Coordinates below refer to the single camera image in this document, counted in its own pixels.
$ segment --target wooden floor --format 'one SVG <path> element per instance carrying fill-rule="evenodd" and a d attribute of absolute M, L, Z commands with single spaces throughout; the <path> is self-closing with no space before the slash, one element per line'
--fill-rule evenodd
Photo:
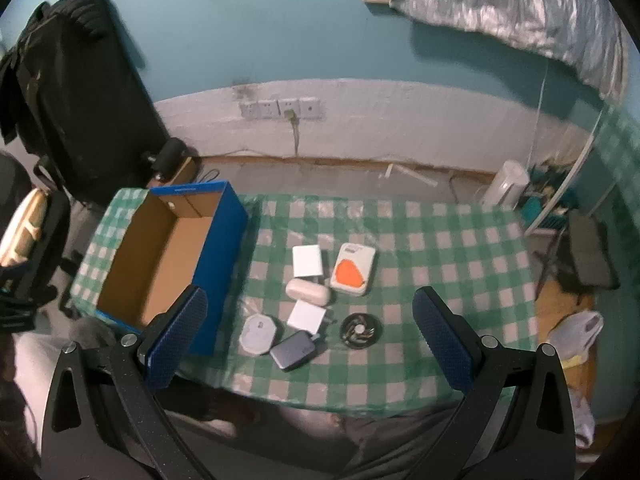
<path fill-rule="evenodd" d="M 550 278 L 546 281 L 536 301 L 539 342 L 545 342 L 549 331 L 565 317 L 593 307 L 593 296 L 583 296 L 579 306 L 576 305 L 576 300 L 576 295 L 563 292 L 556 280 Z M 597 344 L 596 341 L 591 347 L 589 360 L 585 364 L 564 371 L 567 385 L 580 392 L 587 401 L 591 400 L 596 377 Z"/>

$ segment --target table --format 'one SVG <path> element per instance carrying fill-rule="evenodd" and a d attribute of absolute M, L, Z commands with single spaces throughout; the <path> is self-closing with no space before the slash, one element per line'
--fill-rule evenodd
<path fill-rule="evenodd" d="M 188 357 L 190 378 L 287 406 L 352 415 L 390 415 L 451 400 L 452 391 L 412 319 L 416 288 L 431 285 L 481 335 L 534 349 L 537 323 L 529 257 L 512 211 L 478 205 L 319 196 L 241 196 L 250 221 L 228 294 L 216 351 Z M 340 245 L 376 247 L 369 292 L 336 293 L 335 322 L 324 351 L 309 364 L 281 371 L 266 356 L 242 353 L 244 319 L 261 312 L 280 320 L 294 302 L 284 293 L 292 278 L 291 248 L 318 243 L 330 274 Z M 380 341 L 348 349 L 338 336 L 352 312 L 383 323 Z M 284 328 L 281 338 L 293 333 Z"/>

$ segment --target wooden baseboard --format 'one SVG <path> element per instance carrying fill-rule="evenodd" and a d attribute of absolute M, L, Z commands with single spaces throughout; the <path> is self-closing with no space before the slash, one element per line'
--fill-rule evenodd
<path fill-rule="evenodd" d="M 360 160 L 357 158 L 322 158 L 322 157 L 287 157 L 280 158 L 277 156 L 263 155 L 219 155 L 204 156 L 203 162 L 232 162 L 236 164 L 307 164 L 311 166 L 339 166 L 342 168 L 355 168 L 360 170 L 385 170 L 391 164 L 392 160 Z M 482 184 L 490 184 L 494 179 L 495 173 L 491 171 L 463 170 L 460 168 L 438 168 L 429 164 L 418 164 L 416 162 L 397 161 L 397 164 L 410 168 L 414 171 L 437 171 L 439 173 L 452 173 L 455 176 L 471 178 Z"/>

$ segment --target white wall section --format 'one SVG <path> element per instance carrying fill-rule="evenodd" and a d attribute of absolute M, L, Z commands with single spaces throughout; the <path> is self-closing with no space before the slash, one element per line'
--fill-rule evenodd
<path fill-rule="evenodd" d="M 320 120 L 300 123 L 300 156 L 413 160 L 436 167 L 497 171 L 508 158 L 523 164 L 536 110 L 459 88 L 418 82 L 305 79 L 248 84 L 178 96 L 156 103 L 173 136 L 201 155 L 294 156 L 284 118 L 248 121 L 243 98 L 318 97 Z M 541 114 L 534 161 L 571 160 L 588 133 Z"/>

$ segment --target blue gripper pad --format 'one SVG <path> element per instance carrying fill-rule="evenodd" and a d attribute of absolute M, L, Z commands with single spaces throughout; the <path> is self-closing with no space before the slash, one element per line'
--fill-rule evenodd
<path fill-rule="evenodd" d="M 201 288 L 194 287 L 187 298 L 181 298 L 178 301 L 184 301 L 184 306 L 175 314 L 146 355 L 145 384 L 151 393 L 169 385 L 180 360 L 187 353 L 193 337 L 207 317 L 207 295 Z"/>
<path fill-rule="evenodd" d="M 466 395 L 473 385 L 477 363 L 454 328 L 454 325 L 456 328 L 460 326 L 455 321 L 460 316 L 453 314 L 430 286 L 416 290 L 412 307 L 414 321 L 442 368 L 449 386 Z"/>

